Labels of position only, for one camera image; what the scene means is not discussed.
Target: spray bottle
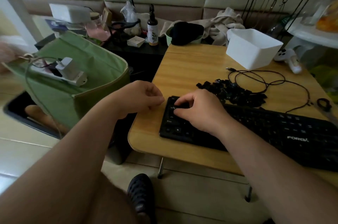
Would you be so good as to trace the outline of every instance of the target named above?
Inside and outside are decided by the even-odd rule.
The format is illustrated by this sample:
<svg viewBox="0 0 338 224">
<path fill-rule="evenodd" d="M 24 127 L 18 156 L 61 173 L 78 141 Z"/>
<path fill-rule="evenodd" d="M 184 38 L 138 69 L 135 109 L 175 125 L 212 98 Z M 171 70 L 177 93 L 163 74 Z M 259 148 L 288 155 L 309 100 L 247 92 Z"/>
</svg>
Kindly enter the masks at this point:
<svg viewBox="0 0 338 224">
<path fill-rule="evenodd" d="M 148 24 L 148 41 L 149 41 L 149 45 L 151 46 L 155 46 L 158 44 L 158 21 L 157 19 L 155 19 L 155 14 L 154 14 L 154 5 L 151 4 L 150 5 L 150 10 L 149 10 L 149 14 L 150 14 L 150 19 L 148 20 L 147 24 Z"/>
</svg>

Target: scissors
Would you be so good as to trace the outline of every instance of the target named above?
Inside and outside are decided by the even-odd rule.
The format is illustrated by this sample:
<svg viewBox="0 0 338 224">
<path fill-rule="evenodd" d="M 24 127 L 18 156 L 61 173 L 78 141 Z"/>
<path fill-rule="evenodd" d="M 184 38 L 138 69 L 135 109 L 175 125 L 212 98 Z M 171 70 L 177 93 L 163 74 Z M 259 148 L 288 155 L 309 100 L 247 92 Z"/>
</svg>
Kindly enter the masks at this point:
<svg viewBox="0 0 338 224">
<path fill-rule="evenodd" d="M 338 127 L 338 119 L 331 112 L 332 105 L 330 101 L 325 98 L 317 99 L 317 109 L 327 117 L 327 119 Z"/>
</svg>

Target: hand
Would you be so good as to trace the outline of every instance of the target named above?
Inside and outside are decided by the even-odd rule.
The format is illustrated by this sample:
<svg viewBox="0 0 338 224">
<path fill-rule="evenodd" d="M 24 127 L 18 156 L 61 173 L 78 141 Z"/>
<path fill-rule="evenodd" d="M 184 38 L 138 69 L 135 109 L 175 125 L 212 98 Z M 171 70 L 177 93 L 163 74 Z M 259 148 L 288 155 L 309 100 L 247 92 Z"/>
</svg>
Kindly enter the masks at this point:
<svg viewBox="0 0 338 224">
<path fill-rule="evenodd" d="M 188 120 L 197 129 L 217 137 L 218 130 L 236 122 L 218 98 L 207 90 L 196 90 L 180 97 L 175 105 L 189 102 L 190 108 L 177 108 L 174 114 Z"/>
<path fill-rule="evenodd" d="M 136 113 L 151 107 L 161 105 L 164 97 L 161 91 L 150 82 L 135 81 L 108 95 L 103 100 L 111 103 L 118 111 L 119 119 L 129 113 Z"/>
</svg>

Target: person's left hand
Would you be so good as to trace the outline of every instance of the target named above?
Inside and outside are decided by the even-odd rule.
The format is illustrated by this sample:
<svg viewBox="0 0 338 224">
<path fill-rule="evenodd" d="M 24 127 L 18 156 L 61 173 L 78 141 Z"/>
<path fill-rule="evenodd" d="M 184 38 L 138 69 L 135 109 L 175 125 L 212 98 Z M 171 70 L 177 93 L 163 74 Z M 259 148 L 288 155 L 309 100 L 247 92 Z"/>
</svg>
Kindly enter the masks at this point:
<svg viewBox="0 0 338 224">
<path fill-rule="evenodd" d="M 153 83 L 138 80 L 109 94 L 103 101 L 118 111 L 119 119 L 122 119 L 129 113 L 161 105 L 164 97 Z"/>
</svg>

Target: forearm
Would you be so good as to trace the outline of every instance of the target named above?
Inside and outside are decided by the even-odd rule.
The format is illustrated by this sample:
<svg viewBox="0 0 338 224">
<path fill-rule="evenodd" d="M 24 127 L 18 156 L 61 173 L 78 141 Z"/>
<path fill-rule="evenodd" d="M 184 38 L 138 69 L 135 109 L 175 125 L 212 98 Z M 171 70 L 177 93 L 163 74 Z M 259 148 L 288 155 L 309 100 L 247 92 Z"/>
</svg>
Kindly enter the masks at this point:
<svg viewBox="0 0 338 224">
<path fill-rule="evenodd" d="M 217 136 L 265 202 L 277 223 L 335 223 L 336 188 L 312 174 L 238 122 Z"/>
<path fill-rule="evenodd" d="M 0 223 L 45 223 L 78 217 L 95 192 L 117 113 L 98 103 L 0 197 Z"/>
</svg>

